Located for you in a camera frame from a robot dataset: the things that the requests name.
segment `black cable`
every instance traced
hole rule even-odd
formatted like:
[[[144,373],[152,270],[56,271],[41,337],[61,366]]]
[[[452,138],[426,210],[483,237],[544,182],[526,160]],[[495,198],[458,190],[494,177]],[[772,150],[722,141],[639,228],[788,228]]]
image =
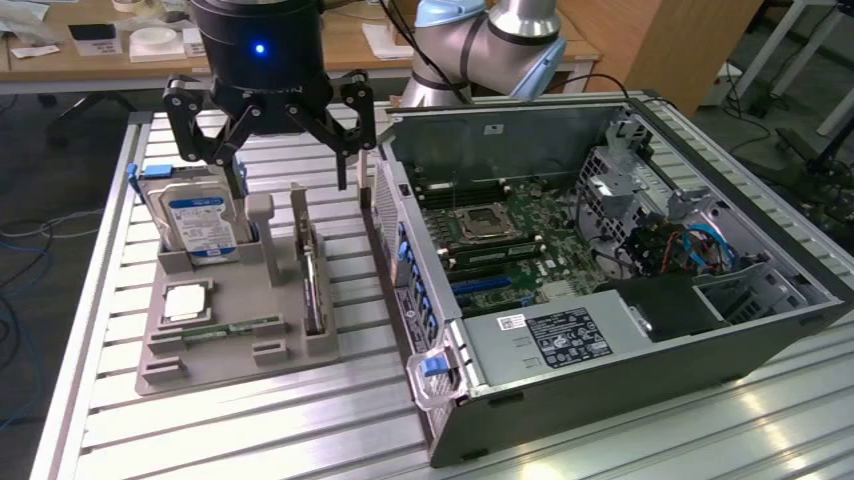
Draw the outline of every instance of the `black cable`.
[[[9,338],[9,332],[12,331],[12,329],[9,328],[9,324],[5,323],[5,321],[1,318],[0,318],[0,327],[3,328],[3,335],[0,335],[0,343],[3,343],[5,339]]]
[[[623,262],[619,258],[612,257],[607,253],[602,253],[595,248],[590,249],[590,254],[592,255],[592,258],[602,257],[602,258],[606,258],[607,260],[611,260],[618,265],[620,265],[623,267],[627,267],[630,269],[630,271],[632,271],[634,268],[635,268],[635,266],[632,264]]]
[[[0,227],[0,230],[5,231],[5,229],[11,226],[11,225],[17,225],[17,224],[27,224],[27,223],[35,223],[37,225],[47,225],[47,235],[48,235],[48,239],[44,242],[44,246],[41,247],[41,250],[44,250],[44,252],[47,253],[47,251],[51,249],[51,244],[53,243],[53,227],[51,226],[49,222],[45,222],[44,220],[16,220],[13,222],[9,222],[7,224],[4,224]],[[45,257],[45,255],[43,254],[36,254],[36,256],[32,258],[32,260],[29,261],[29,263],[24,266],[24,268],[21,268],[9,278],[7,278],[3,283],[0,283],[0,289],[5,288],[7,285],[9,285],[9,283],[12,283],[17,277],[20,277],[24,273],[27,273],[29,271],[29,269],[32,267],[36,266],[36,263],[39,263],[39,260],[41,260],[41,258]]]
[[[728,104],[728,107],[723,107],[722,111],[726,115],[728,115],[730,117],[732,117],[735,120],[739,120],[744,123],[748,123],[756,127],[759,127],[762,129],[762,135],[751,138],[743,142],[740,142],[739,144],[736,144],[734,147],[731,147],[727,152],[730,153],[730,155],[735,155],[735,151],[739,150],[740,148],[746,147],[747,145],[750,145],[751,143],[756,143],[760,142],[763,140],[767,140],[768,138],[771,138],[771,130],[768,130],[768,128],[762,125],[759,122],[750,120],[748,118],[744,118],[744,114],[742,111],[742,100],[738,97],[738,91],[735,90],[735,82],[732,81],[732,73],[730,71],[730,61],[727,59],[726,62],[726,76],[727,76],[727,80],[730,82],[730,91],[726,94],[726,101]]]
[[[9,109],[15,106],[16,103],[17,103],[17,95],[12,97],[12,101],[9,102],[8,105],[0,105],[0,115],[3,115],[7,111],[9,111]]]
[[[0,423],[5,423],[9,419],[0,418]],[[44,423],[47,417],[19,417],[15,419],[15,425],[21,425],[25,423]]]
[[[676,104],[672,103],[670,100],[667,100],[664,97],[652,97],[652,98],[647,98],[646,100],[643,100],[640,103],[651,103],[651,102],[664,102],[667,105],[670,105],[672,108],[675,108],[676,110],[679,110],[679,107],[676,107]]]
[[[0,304],[3,304],[3,306],[8,310],[9,318],[17,318],[15,314],[15,308],[12,307],[12,304],[9,303],[9,301],[5,299],[3,295],[0,295]],[[21,332],[16,324],[11,325],[11,330],[12,330],[12,333],[15,333],[15,340],[13,340],[15,343],[12,344],[12,349],[11,349],[8,358],[3,360],[3,362],[0,362],[0,373],[3,373],[3,370],[5,370],[5,367],[8,367],[11,363],[15,361],[15,357],[17,357],[17,352],[21,349]]]
[[[555,83],[554,85],[548,86],[548,88],[546,89],[544,93],[551,93],[551,91],[555,88],[562,87],[567,83],[572,83],[572,82],[575,82],[578,80],[583,80],[586,78],[594,78],[594,77],[607,78],[608,80],[611,80],[616,84],[616,86],[619,87],[620,91],[623,92],[623,96],[626,98],[628,98],[628,91],[626,90],[626,86],[623,85],[623,83],[619,80],[616,80],[612,76],[606,75],[604,73],[588,73],[587,75],[579,75],[578,77],[567,78],[566,80],[563,80],[563,81]]]
[[[3,431],[17,422],[17,420],[21,418],[23,414],[27,413],[28,410],[31,410],[37,402],[41,400],[43,395],[44,395],[44,366],[41,364],[41,357],[39,355],[39,352],[36,350],[36,345],[35,342],[32,340],[32,335],[29,334],[27,328],[24,327],[24,325],[20,322],[20,319],[16,316],[15,313],[15,309],[12,308],[12,305],[9,304],[7,298],[0,295],[0,303],[3,303],[3,305],[5,306],[9,316],[5,319],[5,321],[12,323],[12,326],[17,332],[17,342],[16,344],[20,345],[20,343],[24,343],[28,353],[29,353],[29,359],[32,361],[32,365],[35,368],[35,379],[33,379],[33,383],[35,383],[35,389],[33,392],[29,396],[29,400],[27,400],[27,403],[24,403],[24,405],[21,405],[20,407],[17,407],[15,409],[15,411],[12,412],[12,414],[3,419],[3,421],[0,422],[0,433],[3,433]],[[12,360],[15,360],[15,356],[17,354],[17,349],[15,349],[13,351],[13,355],[9,357],[9,359],[3,363],[3,365],[0,366],[0,372],[3,371],[3,369],[5,369],[5,367],[12,363]]]
[[[460,91],[460,89],[456,87],[456,85],[454,85],[454,83],[451,82],[451,79],[439,68],[439,65],[436,65],[436,63],[431,60],[431,58],[427,56],[424,51],[418,46],[418,42],[415,41],[415,36],[409,33],[408,28],[405,28],[405,19],[403,18],[403,14],[400,13],[400,9],[397,8],[397,4],[395,3],[395,0],[388,0],[388,4],[391,5],[391,8],[397,14],[397,18],[393,18],[393,15],[391,14],[388,7],[385,6],[385,2],[384,1],[379,2],[380,7],[383,7],[383,12],[385,12],[385,16],[388,17],[388,20],[391,21],[391,24],[395,26],[395,30],[397,30],[397,33],[405,40],[405,43],[408,43],[409,46],[412,47],[412,50],[415,50],[415,52],[418,53],[418,56],[422,58],[423,62],[432,69],[436,75],[439,75],[439,77],[442,78],[442,81],[454,92],[454,96],[460,101],[460,103],[470,104],[471,102],[466,98],[466,95],[463,95],[463,92]]]

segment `white box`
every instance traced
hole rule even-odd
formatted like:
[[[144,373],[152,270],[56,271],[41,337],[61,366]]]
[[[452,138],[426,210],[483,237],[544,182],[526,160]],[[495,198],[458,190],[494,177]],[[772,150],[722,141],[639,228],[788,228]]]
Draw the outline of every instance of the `white box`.
[[[184,53],[184,42],[180,36],[176,35],[168,43],[152,47],[135,42],[131,35],[131,63],[160,62],[184,58],[187,58],[187,54]]]

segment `desk leg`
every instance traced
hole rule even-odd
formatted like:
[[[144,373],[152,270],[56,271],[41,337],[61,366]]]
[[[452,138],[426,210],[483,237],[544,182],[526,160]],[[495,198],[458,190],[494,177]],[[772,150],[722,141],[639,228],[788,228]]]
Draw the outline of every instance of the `desk leg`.
[[[824,23],[815,31],[815,34],[812,35],[810,42],[803,46],[800,53],[795,57],[795,61],[791,62],[791,65],[786,69],[786,73],[783,73],[783,76],[779,78],[779,81],[774,85],[774,90],[771,91],[771,94],[775,97],[782,96],[783,93],[786,92],[788,85],[791,85],[791,82],[794,81],[795,77],[800,73],[800,70],[803,70],[803,67],[810,61],[810,58],[815,54],[815,50],[818,50],[818,47],[822,46],[822,43],[824,43],[824,40],[832,33],[832,29],[835,28],[843,16],[845,14],[836,10],[834,13],[830,14],[830,17],[827,18],[827,20],[824,20]]]
[[[750,64],[750,67],[747,68],[744,75],[742,75],[742,79],[738,82],[738,85],[735,86],[735,93],[739,98],[744,96],[744,92],[747,91],[750,84],[756,79],[756,76],[759,75],[759,72],[762,71],[764,64],[768,62],[768,58],[771,58],[771,54],[774,53],[774,50],[776,50],[779,43],[783,41],[783,37],[788,33],[791,26],[795,24],[795,20],[798,20],[798,17],[803,13],[804,8],[806,8],[806,3],[802,0],[795,0],[795,2],[791,5],[791,8],[788,8],[788,12],[786,13],[786,16],[783,17],[783,19],[779,22],[779,25],[776,25],[776,28],[774,29],[774,33],[771,33],[771,36],[768,37],[767,42],[764,42],[764,45],[762,46],[762,50],[759,50],[759,54],[756,55],[756,58]]]
[[[65,127],[73,122],[101,100],[112,100],[128,112],[135,112],[136,107],[128,99],[116,92],[95,92],[83,97],[73,106],[53,119],[47,128],[48,145],[56,148],[68,146],[68,137],[63,135]]]
[[[854,109],[854,88],[846,95],[845,100],[842,100],[842,103],[839,103],[834,111],[830,113],[830,115],[827,115],[827,119],[824,120],[824,123],[822,123],[822,126],[818,127],[818,130],[815,130],[815,132],[822,137],[826,137],[827,135],[830,135],[832,131],[836,129],[836,127],[839,126],[842,119],[851,112],[853,109]]]

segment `cable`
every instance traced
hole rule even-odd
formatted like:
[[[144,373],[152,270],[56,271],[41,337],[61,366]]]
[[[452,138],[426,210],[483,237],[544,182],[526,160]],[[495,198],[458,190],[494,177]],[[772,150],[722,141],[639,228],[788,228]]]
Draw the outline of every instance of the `cable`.
[[[0,115],[3,115],[5,112],[8,112],[9,109],[15,106],[16,103],[17,103],[17,95],[15,95],[12,97],[12,101],[9,102],[8,105],[0,105]]]
[[[604,73],[588,73],[587,75],[579,75],[578,77],[567,78],[566,80],[563,80],[563,81],[560,81],[560,82],[555,83],[554,85],[551,85],[551,86],[546,89],[546,92],[544,92],[544,93],[551,93],[551,91],[552,91],[555,88],[562,87],[562,86],[563,86],[563,85],[566,85],[567,83],[572,83],[572,82],[575,82],[576,80],[583,80],[583,79],[586,79],[586,78],[594,78],[594,77],[598,77],[598,78],[607,78],[608,80],[611,80],[611,82],[614,82],[614,83],[616,84],[616,86],[619,87],[620,91],[623,92],[623,96],[624,96],[626,98],[630,98],[630,97],[628,97],[628,91],[626,90],[626,86],[623,85],[623,83],[622,83],[619,80],[616,80],[612,76],[606,75]]]
[[[3,335],[0,335],[0,343],[5,342],[5,339],[9,338],[9,333],[12,333],[12,327],[5,323],[4,320],[0,320],[0,327],[3,328]]]
[[[24,345],[27,346],[27,350],[29,351],[29,358],[35,366],[35,390],[32,392],[32,395],[27,403],[24,403],[24,405],[21,405],[12,412],[12,415],[9,415],[5,421],[0,424],[0,433],[3,433],[3,430],[5,430],[5,428],[15,422],[15,420],[17,420],[24,415],[24,413],[27,413],[27,411],[32,408],[36,402],[41,399],[43,388],[44,388],[44,368],[41,366],[41,358],[39,357],[39,353],[36,351],[36,345],[32,341],[32,337],[29,336],[29,332],[27,331],[27,328],[24,327],[24,325],[20,323],[17,316],[15,315],[15,309],[12,308],[12,305],[9,304],[8,300],[3,296],[0,296],[0,303],[4,304],[9,312],[9,315],[8,316],[1,315],[0,319],[3,319],[4,322],[11,323],[15,329],[17,330],[19,338],[24,340]]]
[[[7,238],[24,238],[24,237],[31,237],[33,235],[41,234],[43,237],[47,237],[47,233],[45,231],[48,230],[49,227],[55,227],[56,225],[59,225],[60,223],[63,223],[67,220],[75,219],[75,218],[81,218],[89,215],[101,215],[104,213],[104,209],[99,208],[97,210],[85,210],[81,212],[73,212],[68,215],[64,215],[61,217],[56,217],[49,219],[48,221],[41,223],[41,226],[35,229],[31,230],[28,232],[19,232],[19,233],[9,233],[5,230],[3,230],[3,228],[0,228],[0,237],[7,237]],[[77,233],[68,233],[68,234],[63,234],[63,235],[56,235],[53,234],[53,238],[77,238],[77,237],[84,237],[87,235],[92,235],[93,233],[97,233],[99,229],[93,228],[92,230],[87,230],[85,232],[77,232]]]
[[[415,50],[415,52],[418,53],[418,56],[422,58],[423,62],[427,64],[427,66],[430,66],[430,68],[436,73],[436,75],[439,75],[439,77],[442,78],[442,81],[454,92],[454,96],[460,101],[460,103],[463,103],[463,105],[470,104],[471,102],[466,98],[466,95],[463,95],[463,92],[460,91],[458,86],[454,85],[454,83],[451,82],[451,79],[439,68],[439,65],[436,65],[436,63],[430,59],[424,51],[418,46],[418,42],[415,41],[415,36],[409,33],[408,28],[405,28],[405,19],[403,18],[403,14],[400,13],[400,9],[397,8],[397,4],[395,3],[395,0],[388,0],[388,4],[391,5],[391,8],[395,10],[395,13],[397,14],[397,18],[393,18],[393,15],[391,14],[388,7],[385,6],[385,2],[384,1],[379,2],[380,7],[383,7],[383,12],[385,12],[385,16],[388,17],[388,20],[391,21],[391,24],[395,26],[395,30],[397,30],[397,33],[405,40],[405,43],[408,43],[409,46],[412,47],[412,50]]]
[[[45,224],[44,221],[41,220],[19,220],[16,222],[12,222],[12,224],[19,224],[19,223],[37,223],[40,225]],[[41,247],[41,250],[47,253],[48,250],[51,249],[51,244],[53,243],[53,229],[52,227],[48,227],[48,239],[44,242],[44,246]],[[33,259],[29,261],[29,263],[24,266],[24,268],[21,268],[9,278],[7,278],[3,283],[0,283],[0,289],[5,288],[7,285],[9,285],[16,279],[17,277],[20,277],[24,273],[27,273],[27,271],[36,265],[36,263],[39,263],[39,260],[41,260],[41,258],[44,257],[44,255],[37,255],[36,257],[33,257]]]
[[[11,245],[5,242],[0,242],[0,247],[5,247],[9,250],[15,250],[17,252],[33,252],[39,254],[39,256],[35,258],[35,261],[31,262],[31,265],[23,271],[29,270],[32,265],[37,263],[41,257],[44,257],[45,259],[45,261],[43,262],[44,268],[41,269],[41,272],[39,272],[39,274],[29,280],[29,282],[21,287],[19,287],[17,290],[15,290],[13,292],[3,293],[3,295],[5,295],[7,297],[13,297],[16,295],[20,295],[29,287],[32,287],[36,283],[39,283],[39,281],[44,278],[44,275],[48,273],[48,270],[51,269],[52,257],[51,257],[51,254],[47,252],[47,250],[43,250],[40,248],[19,247],[17,245]]]
[[[347,13],[347,12],[340,12],[337,10],[327,10],[325,13],[331,13],[333,15],[340,15],[341,17],[349,17],[349,18],[355,18],[356,20],[365,20],[368,22],[375,22],[379,20],[384,20],[385,17],[363,17],[361,15],[355,15],[352,13]]]
[[[592,255],[592,258],[602,257],[602,258],[606,258],[607,260],[611,260],[614,263],[616,263],[622,267],[627,267],[630,269],[630,271],[632,271],[634,268],[635,268],[635,266],[631,263],[623,262],[619,258],[612,257],[607,253],[602,253],[595,248],[590,249],[590,254]]]
[[[0,296],[0,304],[3,304],[5,306],[5,309],[9,312],[8,317],[11,319],[16,318],[15,309],[12,308],[12,304],[9,303],[9,301],[3,296]],[[12,362],[15,361],[15,357],[17,357],[17,352],[20,351],[20,348],[21,348],[21,334],[20,334],[20,331],[17,329],[17,323],[8,321],[5,319],[5,316],[0,316],[0,322],[3,322],[3,324],[5,324],[9,327],[9,332],[15,334],[12,348],[9,349],[9,356],[8,356],[8,358],[5,358],[5,360],[0,361],[0,373],[3,373],[3,371],[5,370],[5,367],[8,367],[12,364]]]
[[[664,271],[667,270],[667,260],[670,260],[670,249],[672,248],[672,241],[678,235],[679,235],[679,232],[672,232],[670,234],[670,238],[667,239],[667,248],[664,249],[664,258],[662,259],[660,273],[664,273]]]
[[[751,138],[743,142],[740,142],[739,144],[736,144],[734,147],[731,147],[727,152],[730,153],[730,155],[735,155],[735,152],[746,147],[747,145],[750,145],[751,143],[756,143],[760,142],[763,140],[767,140],[768,138],[771,138],[771,130],[767,129],[767,127],[764,125],[762,125],[759,122],[750,120],[748,118],[743,117],[743,111],[742,111],[742,100],[738,97],[738,91],[735,90],[735,82],[732,81],[732,72],[730,71],[730,61],[727,59],[726,62],[726,76],[727,76],[727,80],[730,82],[730,91],[726,94],[726,101],[728,106],[722,108],[722,111],[726,115],[728,115],[730,117],[732,117],[735,120],[740,120],[744,123],[748,123],[756,127],[759,127],[762,129],[762,135]]]
[[[345,7],[351,3],[356,3],[357,0],[323,0],[320,4],[323,5],[323,11],[328,12],[336,8]]]
[[[670,105],[672,108],[675,108],[676,110],[679,110],[679,107],[676,107],[676,104],[672,103],[670,100],[667,100],[664,97],[652,97],[652,98],[647,98],[646,100],[643,100],[640,103],[650,103],[650,102],[664,102],[667,105]]]

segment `white sticker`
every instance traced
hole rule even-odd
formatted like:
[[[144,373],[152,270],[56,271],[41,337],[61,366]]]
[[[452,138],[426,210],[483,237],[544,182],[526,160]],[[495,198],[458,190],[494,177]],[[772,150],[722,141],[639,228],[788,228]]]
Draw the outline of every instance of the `white sticker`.
[[[502,330],[512,330],[514,328],[524,327],[524,315],[518,313],[516,315],[510,315],[508,317],[498,317],[498,326]]]
[[[196,257],[217,257],[237,245],[231,224],[223,220],[225,200],[221,197],[188,198],[169,202],[169,212],[184,242]]]
[[[121,53],[121,44],[115,38],[92,40],[85,43],[88,44],[91,53],[95,55],[115,55],[116,53]]]
[[[431,185],[427,185],[427,190],[443,190],[446,188],[451,188],[454,186],[452,183],[434,183]]]
[[[531,253],[536,245],[522,245],[520,247],[512,247],[507,249],[507,255],[520,255],[523,253]]]
[[[504,258],[507,254],[502,253],[491,253],[490,255],[480,255],[479,257],[471,257],[468,259],[468,263],[482,262],[484,260],[498,260],[499,258]]]
[[[40,57],[48,53],[59,52],[59,47],[56,45],[48,45],[47,47],[12,48],[11,51],[12,55],[17,58]]]

